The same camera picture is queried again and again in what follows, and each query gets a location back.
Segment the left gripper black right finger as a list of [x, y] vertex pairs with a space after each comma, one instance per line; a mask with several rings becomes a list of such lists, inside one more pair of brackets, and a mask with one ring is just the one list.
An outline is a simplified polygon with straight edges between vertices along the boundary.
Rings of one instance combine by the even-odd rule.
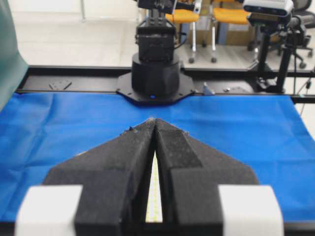
[[182, 236], [282, 236], [271, 186], [253, 169], [161, 120], [155, 126], [166, 219]]

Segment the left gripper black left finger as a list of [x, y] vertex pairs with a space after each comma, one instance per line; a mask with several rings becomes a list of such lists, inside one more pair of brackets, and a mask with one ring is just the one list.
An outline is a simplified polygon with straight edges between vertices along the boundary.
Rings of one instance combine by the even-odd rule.
[[156, 121], [149, 118], [118, 137], [52, 167], [31, 187], [16, 218], [18, 236], [131, 236], [144, 212]]

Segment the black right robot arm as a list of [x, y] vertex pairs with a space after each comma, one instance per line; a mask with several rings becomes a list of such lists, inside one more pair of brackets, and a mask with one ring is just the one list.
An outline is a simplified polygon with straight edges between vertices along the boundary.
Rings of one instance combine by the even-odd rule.
[[149, 15], [136, 28], [138, 52], [132, 57], [131, 72], [118, 78], [116, 92], [143, 104], [171, 104], [194, 93], [191, 77], [181, 73], [175, 54], [176, 28], [166, 18], [175, 9], [196, 13], [197, 3], [176, 0], [139, 0], [137, 6]]

